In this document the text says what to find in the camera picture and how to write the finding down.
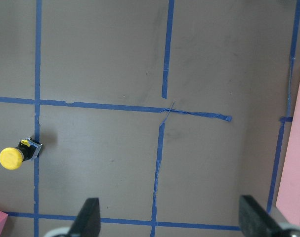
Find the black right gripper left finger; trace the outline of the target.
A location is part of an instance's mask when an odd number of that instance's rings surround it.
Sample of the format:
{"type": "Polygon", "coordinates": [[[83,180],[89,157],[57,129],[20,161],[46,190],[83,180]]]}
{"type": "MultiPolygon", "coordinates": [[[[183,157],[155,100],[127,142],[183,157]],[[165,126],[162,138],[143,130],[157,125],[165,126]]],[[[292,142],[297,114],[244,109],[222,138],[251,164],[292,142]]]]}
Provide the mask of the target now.
{"type": "Polygon", "coordinates": [[[98,237],[100,230],[101,217],[99,198],[87,198],[66,236],[98,237]]]}

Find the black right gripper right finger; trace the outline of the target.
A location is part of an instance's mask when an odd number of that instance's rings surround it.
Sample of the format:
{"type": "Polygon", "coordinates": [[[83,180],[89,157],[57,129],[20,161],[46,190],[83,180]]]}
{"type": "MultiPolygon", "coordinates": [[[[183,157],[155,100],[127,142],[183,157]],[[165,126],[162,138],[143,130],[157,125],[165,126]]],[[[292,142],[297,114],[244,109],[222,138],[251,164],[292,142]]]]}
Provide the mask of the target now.
{"type": "Polygon", "coordinates": [[[245,237],[289,237],[251,195],[239,198],[239,227],[245,237]]]}

